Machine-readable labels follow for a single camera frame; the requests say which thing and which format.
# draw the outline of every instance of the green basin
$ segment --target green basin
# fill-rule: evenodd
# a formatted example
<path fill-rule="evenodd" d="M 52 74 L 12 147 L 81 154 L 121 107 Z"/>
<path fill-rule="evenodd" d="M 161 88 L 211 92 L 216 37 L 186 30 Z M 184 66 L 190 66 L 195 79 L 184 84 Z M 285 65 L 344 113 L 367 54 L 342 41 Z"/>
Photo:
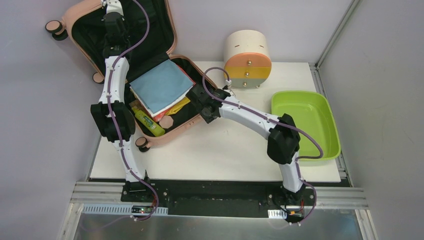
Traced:
<path fill-rule="evenodd" d="M 331 160 L 340 154 L 340 140 L 329 101 L 319 93 L 311 91 L 280 91 L 272 96 L 271 113 L 289 114 L 296 127 L 305 131 L 321 146 L 324 156 Z M 300 134 L 300 156 L 318 156 L 320 152 L 305 136 Z"/>

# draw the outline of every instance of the folded towel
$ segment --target folded towel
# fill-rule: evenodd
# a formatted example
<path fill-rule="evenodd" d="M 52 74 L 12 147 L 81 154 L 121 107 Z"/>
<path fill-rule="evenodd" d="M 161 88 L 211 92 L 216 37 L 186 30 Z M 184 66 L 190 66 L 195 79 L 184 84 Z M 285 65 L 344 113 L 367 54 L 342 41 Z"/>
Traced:
<path fill-rule="evenodd" d="M 193 82 L 171 60 L 166 60 L 130 83 L 152 116 L 181 101 Z"/>

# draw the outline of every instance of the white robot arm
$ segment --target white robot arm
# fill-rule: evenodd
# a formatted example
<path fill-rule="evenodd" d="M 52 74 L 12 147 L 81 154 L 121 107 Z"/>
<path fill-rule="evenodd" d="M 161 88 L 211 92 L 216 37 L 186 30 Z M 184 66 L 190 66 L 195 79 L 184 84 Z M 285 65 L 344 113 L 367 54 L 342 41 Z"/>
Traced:
<path fill-rule="evenodd" d="M 124 104 L 125 79 L 130 68 L 124 50 L 131 46 L 126 39 L 128 33 L 121 3 L 118 0 L 102 0 L 101 2 L 103 6 L 107 5 L 106 15 L 103 17 L 106 26 L 103 51 L 105 82 L 98 104 L 91 106 L 91 114 L 101 135 L 107 137 L 119 152 L 126 170 L 126 181 L 135 183 L 139 179 L 144 180 L 147 173 L 141 162 L 136 164 L 134 154 L 137 150 L 134 141 L 135 121 L 130 110 Z M 272 160 L 279 164 L 284 189 L 292 194 L 299 193 L 304 188 L 295 161 L 299 154 L 299 133 L 240 108 L 243 103 L 231 96 L 225 89 L 216 89 L 213 95 L 225 99 L 227 103 L 221 103 L 204 93 L 205 89 L 196 84 L 189 91 L 187 97 L 205 121 L 210 123 L 218 117 L 231 119 L 254 130 L 268 140 L 267 153 Z M 254 111 L 266 116 L 269 120 L 294 126 L 293 119 L 289 115 L 285 114 L 279 117 L 258 110 Z"/>
<path fill-rule="evenodd" d="M 91 105 L 90 110 L 101 135 L 107 137 L 107 140 L 112 142 L 118 151 L 126 172 L 126 181 L 139 182 L 130 171 L 144 180 L 146 169 L 142 162 L 136 164 L 135 152 L 138 151 L 138 148 L 134 141 L 135 121 L 124 104 L 125 80 L 130 65 L 128 59 L 121 54 L 131 47 L 128 46 L 129 43 L 124 37 L 128 36 L 125 34 L 127 30 L 124 12 L 118 0 L 102 0 L 101 2 L 103 6 L 107 5 L 106 15 L 103 18 L 107 32 L 103 51 L 106 74 L 98 104 Z"/>

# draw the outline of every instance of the yellow bottle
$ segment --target yellow bottle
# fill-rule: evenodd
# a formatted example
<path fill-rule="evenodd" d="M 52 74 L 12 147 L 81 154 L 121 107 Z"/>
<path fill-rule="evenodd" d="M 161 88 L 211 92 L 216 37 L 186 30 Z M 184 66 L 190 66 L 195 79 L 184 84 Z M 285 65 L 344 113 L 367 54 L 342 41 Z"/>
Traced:
<path fill-rule="evenodd" d="M 144 111 L 133 106 L 131 110 L 135 113 L 135 118 L 138 119 L 155 137 L 165 134 L 165 130 L 153 121 Z"/>

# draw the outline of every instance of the pink suitcase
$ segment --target pink suitcase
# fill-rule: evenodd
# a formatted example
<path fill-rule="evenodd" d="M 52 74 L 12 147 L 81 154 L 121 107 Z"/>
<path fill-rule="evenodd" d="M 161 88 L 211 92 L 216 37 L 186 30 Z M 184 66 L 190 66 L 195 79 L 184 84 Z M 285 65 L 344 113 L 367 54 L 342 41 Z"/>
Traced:
<path fill-rule="evenodd" d="M 168 0 L 137 0 L 146 10 L 150 20 L 150 31 L 145 41 L 135 48 L 130 57 L 130 68 L 127 73 L 125 88 L 125 105 L 135 100 L 135 96 L 129 90 L 129 83 L 148 70 L 167 59 L 171 59 L 180 66 L 197 84 L 202 84 L 203 72 L 188 57 L 173 55 L 177 46 L 177 34 L 175 31 Z M 129 40 L 135 44 L 146 31 L 146 19 L 142 11 L 132 0 L 120 0 L 125 19 L 129 21 Z M 102 7 L 100 0 L 83 0 L 69 8 L 62 20 L 49 21 L 45 28 L 52 37 L 61 41 L 70 38 L 97 71 L 93 75 L 93 81 L 103 84 L 105 75 L 105 59 L 102 56 L 104 35 L 106 28 L 102 22 L 106 9 Z M 207 78 L 207 81 L 216 88 L 216 85 Z M 196 112 L 192 104 L 185 105 L 174 116 L 174 124 L 166 130 L 162 136 L 155 137 L 138 120 L 136 126 L 143 132 L 145 138 L 136 141 L 141 151 L 147 151 L 154 145 L 162 145 L 191 128 L 202 117 Z"/>

